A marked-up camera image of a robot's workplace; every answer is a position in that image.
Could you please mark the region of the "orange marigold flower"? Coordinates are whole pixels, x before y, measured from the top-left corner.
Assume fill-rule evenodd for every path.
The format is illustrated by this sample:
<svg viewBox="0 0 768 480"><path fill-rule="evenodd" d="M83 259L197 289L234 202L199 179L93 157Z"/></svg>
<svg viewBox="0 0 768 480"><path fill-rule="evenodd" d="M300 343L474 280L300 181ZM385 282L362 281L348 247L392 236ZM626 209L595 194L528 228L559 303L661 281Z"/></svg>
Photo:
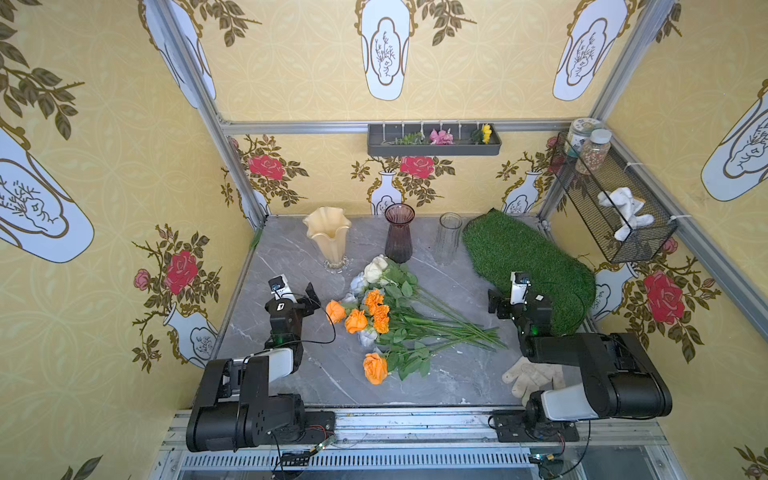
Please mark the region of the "orange marigold flower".
<svg viewBox="0 0 768 480"><path fill-rule="evenodd" d="M368 313L375 315L380 306L384 305L384 295L379 289L369 291L363 301Z"/></svg>

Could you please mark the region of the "cream white rose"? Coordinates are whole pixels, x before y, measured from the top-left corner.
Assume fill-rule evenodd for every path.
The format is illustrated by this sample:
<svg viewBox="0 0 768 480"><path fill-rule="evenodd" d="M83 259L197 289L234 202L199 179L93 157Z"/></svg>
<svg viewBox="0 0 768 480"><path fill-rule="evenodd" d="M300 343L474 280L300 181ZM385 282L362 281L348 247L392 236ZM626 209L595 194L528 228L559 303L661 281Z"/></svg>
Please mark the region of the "cream white rose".
<svg viewBox="0 0 768 480"><path fill-rule="evenodd" d="M393 309L410 307L417 281L404 266L389 260L384 264L371 262L363 271L363 280L363 301L366 306L388 305Z"/></svg>
<svg viewBox="0 0 768 480"><path fill-rule="evenodd" d="M412 298L416 294L418 278L407 265L395 263L384 255L375 257L365 267L364 275L369 285L392 291L396 298Z"/></svg>

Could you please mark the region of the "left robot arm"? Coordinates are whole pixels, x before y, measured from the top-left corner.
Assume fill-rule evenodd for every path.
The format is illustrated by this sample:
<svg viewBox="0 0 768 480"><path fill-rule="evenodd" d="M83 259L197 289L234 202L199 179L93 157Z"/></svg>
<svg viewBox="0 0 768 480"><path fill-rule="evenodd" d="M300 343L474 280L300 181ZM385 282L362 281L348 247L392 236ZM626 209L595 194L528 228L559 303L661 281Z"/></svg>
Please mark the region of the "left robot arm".
<svg viewBox="0 0 768 480"><path fill-rule="evenodd" d="M237 451L268 442L303 439L308 427L301 396L270 393L270 384L295 373L301 364L303 319L321 306L309 284L304 295L271 286L266 305L270 336L264 348L241 359L207 363L186 428L191 452Z"/></svg>

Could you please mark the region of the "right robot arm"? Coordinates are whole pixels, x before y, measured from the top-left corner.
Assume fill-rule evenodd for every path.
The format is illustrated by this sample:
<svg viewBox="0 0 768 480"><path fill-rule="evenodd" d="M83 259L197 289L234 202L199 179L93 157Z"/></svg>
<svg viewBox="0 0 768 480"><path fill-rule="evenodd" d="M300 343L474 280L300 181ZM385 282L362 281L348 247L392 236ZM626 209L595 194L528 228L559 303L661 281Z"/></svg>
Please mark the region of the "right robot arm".
<svg viewBox="0 0 768 480"><path fill-rule="evenodd" d="M507 298L490 290L488 312L515 325L522 356L502 381L530 425L671 413L671 391L634 335L557 335L550 299L533 292Z"/></svg>

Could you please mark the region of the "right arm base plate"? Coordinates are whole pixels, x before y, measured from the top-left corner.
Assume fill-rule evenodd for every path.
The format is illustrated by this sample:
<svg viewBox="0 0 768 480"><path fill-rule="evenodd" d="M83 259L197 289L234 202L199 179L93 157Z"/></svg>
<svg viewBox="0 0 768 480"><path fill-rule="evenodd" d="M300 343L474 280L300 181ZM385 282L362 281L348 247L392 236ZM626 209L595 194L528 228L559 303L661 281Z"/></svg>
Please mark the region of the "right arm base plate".
<svg viewBox="0 0 768 480"><path fill-rule="evenodd" d="M555 442L580 440L573 422L534 419L523 410L496 410L488 417L488 426L500 443Z"/></svg>

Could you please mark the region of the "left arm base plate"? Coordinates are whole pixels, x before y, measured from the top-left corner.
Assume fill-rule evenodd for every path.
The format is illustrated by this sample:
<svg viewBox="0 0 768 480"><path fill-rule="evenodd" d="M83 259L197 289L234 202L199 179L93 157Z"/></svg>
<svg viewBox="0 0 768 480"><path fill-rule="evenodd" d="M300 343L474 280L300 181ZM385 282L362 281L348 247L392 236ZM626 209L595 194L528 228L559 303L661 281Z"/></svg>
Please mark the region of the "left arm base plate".
<svg viewBox="0 0 768 480"><path fill-rule="evenodd" d="M290 420L267 431L269 445L320 444L335 431L336 414L331 410L310 410L294 414Z"/></svg>

